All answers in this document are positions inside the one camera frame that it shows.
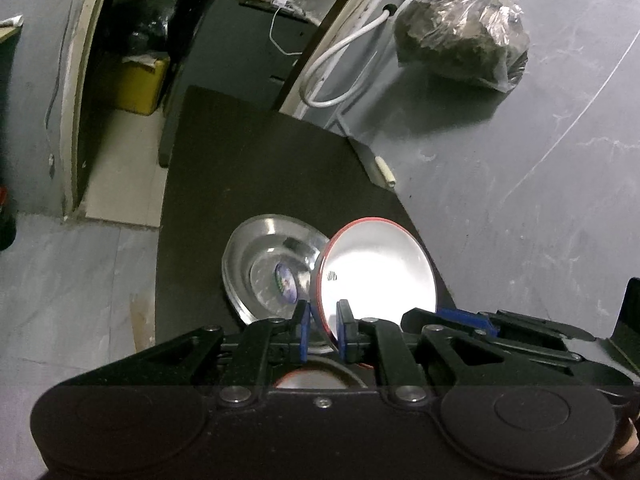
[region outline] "electrical wire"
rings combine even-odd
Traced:
[[[271,43],[274,44],[274,46],[281,52],[283,53],[285,56],[300,56],[302,54],[302,52],[287,52],[286,50],[284,50],[279,44],[276,43],[276,40],[273,39],[272,33],[273,33],[273,23],[276,21],[276,14],[278,13],[278,11],[281,9],[282,7],[278,7],[276,9],[276,11],[273,13],[273,18],[271,19],[271,27],[269,27],[269,39],[271,40]]]

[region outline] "screw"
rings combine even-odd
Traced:
[[[419,402],[427,396],[427,392],[420,386],[398,386],[396,397],[404,402]]]
[[[323,410],[329,408],[332,405],[331,399],[328,397],[316,397],[314,399],[314,404]]]
[[[251,391],[244,386],[225,386],[220,390],[220,399],[231,404],[245,402],[251,397]]]

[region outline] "label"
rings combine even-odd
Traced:
[[[296,285],[296,279],[293,277],[291,269],[285,264],[280,263],[276,265],[273,275],[282,298],[287,303],[296,303],[298,300],[298,286]]]

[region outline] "paper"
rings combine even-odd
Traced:
[[[152,56],[151,54],[141,54],[140,56],[127,56],[127,57],[123,57],[122,58],[122,62],[123,63],[128,63],[128,62],[133,62],[133,63],[139,63],[140,65],[145,65],[148,66],[150,68],[155,68],[156,67],[156,61],[158,61],[159,58]]]
[[[21,27],[24,23],[24,18],[21,14],[14,16],[7,20],[0,20],[0,27]]]

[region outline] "cardboard box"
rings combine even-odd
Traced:
[[[105,54],[97,69],[97,92],[101,102],[119,110],[151,115],[158,108],[169,57],[121,58]]]

